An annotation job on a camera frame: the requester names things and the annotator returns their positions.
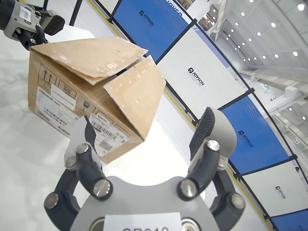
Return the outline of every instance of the railing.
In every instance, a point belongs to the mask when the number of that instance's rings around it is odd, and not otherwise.
[[[81,1],[76,3],[70,25],[74,25]],[[237,133],[237,147],[230,157],[234,177],[247,187],[273,229],[293,230],[294,223],[297,228],[306,228],[304,216],[308,209],[304,205],[308,195],[293,166],[295,162],[303,173],[297,156],[254,89],[196,20],[185,10],[180,11],[176,0],[95,1],[109,16],[109,22],[131,42],[149,50],[168,89],[191,115],[194,126],[206,106],[217,108],[228,117]],[[245,90],[227,67],[237,74]],[[260,104],[281,140],[251,99]],[[283,225],[282,220],[289,220],[291,225]]]

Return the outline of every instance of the label sticker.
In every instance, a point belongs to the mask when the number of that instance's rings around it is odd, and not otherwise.
[[[104,231],[179,231],[182,230],[179,212],[138,214],[138,215],[106,215]]]
[[[51,85],[51,95],[62,104],[67,106],[71,110],[75,110],[76,100],[68,96],[64,91],[56,87],[54,84]]]
[[[129,141],[129,137],[122,133],[117,127],[112,125],[107,119],[100,114],[91,114],[89,121],[91,122],[96,139],[94,147],[100,156],[105,156],[125,142]]]
[[[27,10],[26,8],[20,7],[19,16],[20,16],[22,19],[25,19],[25,20],[27,20],[28,22],[31,23],[31,11]]]
[[[71,138],[78,116],[40,87],[38,87],[36,93],[35,113],[58,131]]]

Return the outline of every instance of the box flap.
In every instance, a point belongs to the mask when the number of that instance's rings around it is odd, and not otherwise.
[[[115,75],[148,50],[120,37],[80,39],[31,47],[95,85]]]
[[[165,85],[164,77],[148,56],[104,88],[145,140]]]

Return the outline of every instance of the joyson logo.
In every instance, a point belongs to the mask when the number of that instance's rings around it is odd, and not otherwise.
[[[139,15],[142,16],[143,21],[148,22],[149,26],[152,27],[154,25],[153,21],[147,16],[147,14],[144,14],[144,11],[141,10],[139,12]]]
[[[194,72],[193,68],[189,68],[188,69],[188,74],[197,82],[197,84],[200,86],[204,85],[204,82],[202,81],[202,79],[198,76],[198,74],[196,72]]]
[[[240,131],[238,132],[238,134],[239,134],[240,136],[243,137],[243,140],[246,141],[247,144],[248,144],[250,147],[253,147],[253,144],[250,142],[250,140],[248,139],[248,137],[245,135],[245,132],[244,132],[244,131],[240,130]]]

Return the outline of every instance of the ceiling light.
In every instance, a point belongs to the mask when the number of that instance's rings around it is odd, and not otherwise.
[[[301,3],[301,4],[297,5],[297,8],[298,8],[299,11],[303,11],[305,6],[304,6],[304,4]]]

